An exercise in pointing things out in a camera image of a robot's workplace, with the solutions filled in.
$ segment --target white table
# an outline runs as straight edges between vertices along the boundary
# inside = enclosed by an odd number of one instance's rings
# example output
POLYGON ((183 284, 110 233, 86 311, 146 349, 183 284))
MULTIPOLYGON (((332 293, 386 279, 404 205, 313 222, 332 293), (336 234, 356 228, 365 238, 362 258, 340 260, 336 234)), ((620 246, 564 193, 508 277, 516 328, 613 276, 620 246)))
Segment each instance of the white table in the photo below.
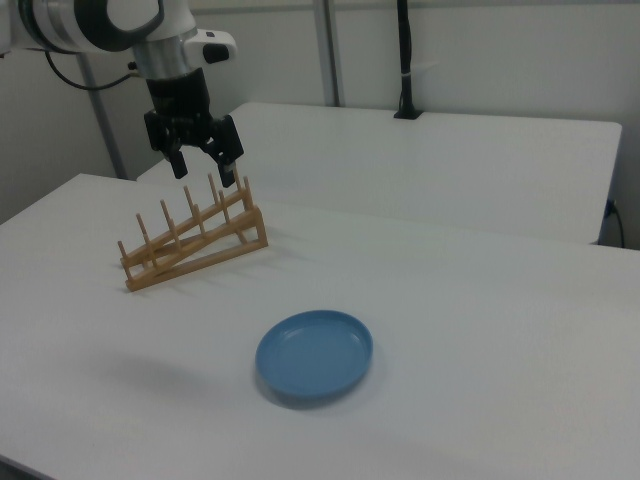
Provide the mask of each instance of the white table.
MULTIPOLYGON (((194 200, 206 204, 202 192, 194 200)), ((0 455, 54 478, 635 479, 640 257, 262 201, 271 246, 136 294, 182 192, 80 176, 0 226, 0 455), (279 320, 371 330, 319 409, 257 388, 279 320)))
MULTIPOLYGON (((266 200, 587 244, 598 239, 621 127, 614 123, 249 103, 232 112, 238 161, 266 200)), ((161 162, 138 181, 206 183, 161 162)))

